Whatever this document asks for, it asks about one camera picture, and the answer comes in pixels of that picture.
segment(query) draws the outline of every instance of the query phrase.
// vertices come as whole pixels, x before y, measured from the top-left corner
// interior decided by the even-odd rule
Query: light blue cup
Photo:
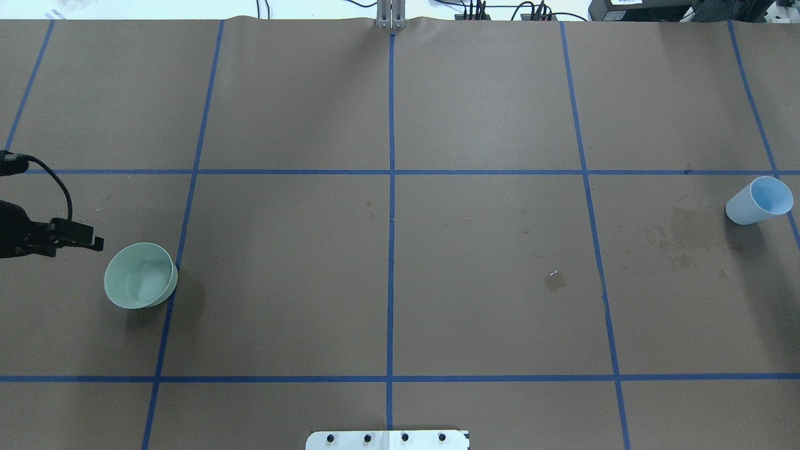
[[[725,213],[739,225],[750,225],[789,212],[794,197],[779,179],[758,177],[728,200]]]

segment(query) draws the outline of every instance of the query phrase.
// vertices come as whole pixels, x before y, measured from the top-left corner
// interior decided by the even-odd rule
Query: electrical cable
[[[517,12],[519,12],[519,9],[522,8],[525,4],[530,5],[530,15],[531,17],[533,17],[533,15],[535,14],[534,9],[536,8],[536,5],[534,5],[533,2],[522,2],[519,5],[517,5],[517,9],[515,9],[514,13],[511,15],[511,20],[514,20],[514,18],[517,17]]]
[[[579,16],[577,14],[572,14],[572,13],[550,13],[550,14],[546,14],[545,17],[549,18],[549,17],[553,17],[555,15],[565,15],[565,16],[577,17],[577,18],[583,20],[584,22],[588,22],[588,20],[586,20],[585,18],[583,18],[583,17],[581,17],[581,16]]]
[[[353,3],[354,5],[360,6],[361,8],[371,8],[371,7],[373,7],[373,6],[378,4],[378,2],[375,2],[375,3],[371,3],[369,5],[362,5],[361,3],[356,2],[355,0],[345,0],[345,2]]]
[[[64,192],[64,196],[66,197],[66,219],[72,221],[72,197],[70,197],[70,192],[66,189],[66,186],[64,186],[64,183],[61,181],[58,175],[56,175],[55,172],[53,172],[53,169],[50,169],[47,164],[43,163],[39,158],[29,155],[20,155],[20,157],[22,159],[31,161],[32,163],[37,163],[42,169],[45,170],[45,172],[47,172],[49,176],[53,177],[56,183],[58,183],[58,187],[61,187],[61,190]]]

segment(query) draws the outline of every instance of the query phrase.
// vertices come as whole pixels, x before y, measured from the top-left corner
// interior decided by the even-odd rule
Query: light green bowl
[[[178,269],[161,246],[135,243],[120,250],[108,263],[103,283],[109,300],[119,307],[153,307],[175,290]]]

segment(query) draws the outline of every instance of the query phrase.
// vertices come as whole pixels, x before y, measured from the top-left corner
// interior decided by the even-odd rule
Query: grid square
[[[765,26],[734,22],[747,82],[761,116],[778,167],[800,169],[800,92],[790,74],[800,73],[800,62],[786,53],[800,45],[793,26]],[[780,42],[780,45],[765,45]]]
[[[389,44],[374,22],[226,21],[202,167],[388,169]]]
[[[0,448],[140,448],[151,384],[1,383]]]
[[[622,448],[609,382],[398,383],[394,422],[467,430],[472,448]]]
[[[592,177],[621,372],[800,370],[789,222],[725,217],[752,178]]]
[[[150,449],[304,448],[311,432],[383,430],[386,385],[162,384]]]
[[[201,175],[168,375],[385,375],[389,179]]]
[[[63,175],[74,220],[105,238],[97,253],[63,248],[54,258],[4,259],[0,271],[3,375],[151,376],[164,308],[129,311],[111,303],[103,274],[111,258],[141,241],[175,257],[188,175]],[[3,180],[2,199],[32,220],[65,217],[64,196],[48,175]]]
[[[396,375],[611,373],[580,176],[397,186]]]
[[[58,21],[12,150],[58,168],[191,168],[217,29]]]
[[[624,383],[630,446],[800,447],[795,380]]]
[[[420,18],[408,31],[396,43],[398,168],[580,168],[557,24]]]
[[[566,33],[589,168],[770,169],[725,23]]]
[[[6,20],[0,27],[0,145],[6,145],[46,33],[45,21]]]

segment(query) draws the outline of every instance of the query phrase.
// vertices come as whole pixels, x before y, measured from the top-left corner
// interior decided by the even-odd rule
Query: stain
[[[684,270],[697,268],[694,260],[697,251],[711,252],[726,248],[725,236],[720,233],[719,224],[717,208],[706,207],[692,195],[682,195],[672,208],[668,227],[652,226],[643,230],[648,244],[669,259],[673,270]]]
[[[694,259],[689,256],[676,255],[672,258],[672,268],[675,270],[696,269],[697,265],[694,264]]]
[[[562,287],[566,287],[566,279],[564,278],[564,274],[560,271],[552,271],[548,276],[545,277],[545,286],[550,292],[556,292],[558,289]]]

